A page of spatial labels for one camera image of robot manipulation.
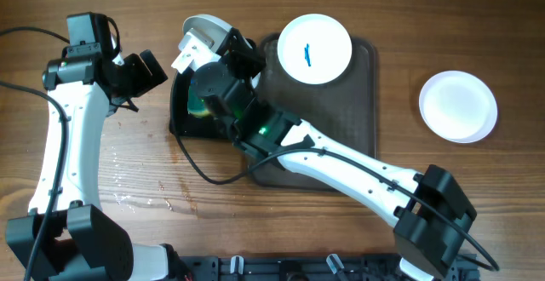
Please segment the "white plate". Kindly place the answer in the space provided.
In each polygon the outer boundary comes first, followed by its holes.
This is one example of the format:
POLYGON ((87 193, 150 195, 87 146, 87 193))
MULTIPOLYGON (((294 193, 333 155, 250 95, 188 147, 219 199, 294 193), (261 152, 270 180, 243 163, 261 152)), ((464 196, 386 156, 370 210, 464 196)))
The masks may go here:
POLYGON ((325 14, 305 14, 280 33, 278 60, 284 71, 300 83, 321 85, 336 80, 353 54, 346 28, 325 14))
POLYGON ((422 86, 418 108, 424 123, 439 137, 469 144, 496 127, 498 105, 492 90, 473 74, 444 71, 422 86))
POLYGON ((208 36, 214 43, 211 46, 212 51, 216 51, 219 45, 226 37, 232 26, 226 23, 224 20, 209 14, 197 14, 188 17, 183 24, 182 31, 183 37, 186 32, 191 28, 200 30, 203 34, 208 36))

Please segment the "yellow green sponge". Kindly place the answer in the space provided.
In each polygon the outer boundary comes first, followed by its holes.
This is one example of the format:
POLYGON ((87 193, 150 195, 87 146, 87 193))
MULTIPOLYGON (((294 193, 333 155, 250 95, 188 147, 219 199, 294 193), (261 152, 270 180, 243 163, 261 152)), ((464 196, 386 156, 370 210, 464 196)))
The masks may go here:
POLYGON ((194 81, 192 80, 187 91, 187 112, 195 118, 206 118, 210 116, 211 113, 207 106, 203 103, 203 101, 198 98, 197 94, 194 91, 193 84, 194 81))

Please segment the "white plate back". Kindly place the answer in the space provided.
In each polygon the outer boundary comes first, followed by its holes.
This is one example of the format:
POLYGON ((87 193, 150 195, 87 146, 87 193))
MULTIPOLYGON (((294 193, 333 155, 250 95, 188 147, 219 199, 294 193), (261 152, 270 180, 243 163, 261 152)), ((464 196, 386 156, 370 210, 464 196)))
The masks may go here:
POLYGON ((321 85, 336 80, 353 54, 346 28, 325 14, 305 14, 280 33, 278 60, 284 71, 300 83, 321 85))

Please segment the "white plate front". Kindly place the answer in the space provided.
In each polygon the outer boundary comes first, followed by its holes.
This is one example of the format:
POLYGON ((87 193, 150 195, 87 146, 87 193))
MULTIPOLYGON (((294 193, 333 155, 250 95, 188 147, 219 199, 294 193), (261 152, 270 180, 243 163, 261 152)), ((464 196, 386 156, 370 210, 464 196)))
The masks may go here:
POLYGON ((498 105, 492 90, 473 74, 444 71, 422 86, 418 108, 424 123, 439 137, 469 144, 496 127, 498 105))

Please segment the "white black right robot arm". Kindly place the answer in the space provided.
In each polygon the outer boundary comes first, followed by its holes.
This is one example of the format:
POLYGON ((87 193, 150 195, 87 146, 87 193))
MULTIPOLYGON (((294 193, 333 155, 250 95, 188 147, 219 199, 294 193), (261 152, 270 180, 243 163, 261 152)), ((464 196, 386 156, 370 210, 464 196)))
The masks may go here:
POLYGON ((383 163, 332 140, 308 121, 267 104, 250 84, 264 58, 231 29, 199 45, 191 90, 235 147, 257 162, 323 182, 355 199, 393 228, 402 271, 416 280, 443 278, 459 258, 476 218, 450 172, 423 174, 383 163))

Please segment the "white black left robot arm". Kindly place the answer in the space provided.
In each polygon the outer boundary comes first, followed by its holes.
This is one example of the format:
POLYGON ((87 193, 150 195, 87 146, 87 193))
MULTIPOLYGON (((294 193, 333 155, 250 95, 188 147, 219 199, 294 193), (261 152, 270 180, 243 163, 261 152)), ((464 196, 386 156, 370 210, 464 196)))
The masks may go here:
POLYGON ((123 64, 91 52, 52 60, 41 96, 49 103, 43 167, 25 217, 7 223, 6 242, 33 280, 164 280, 170 246, 132 243, 101 208, 100 139, 105 119, 167 77, 152 52, 123 64))

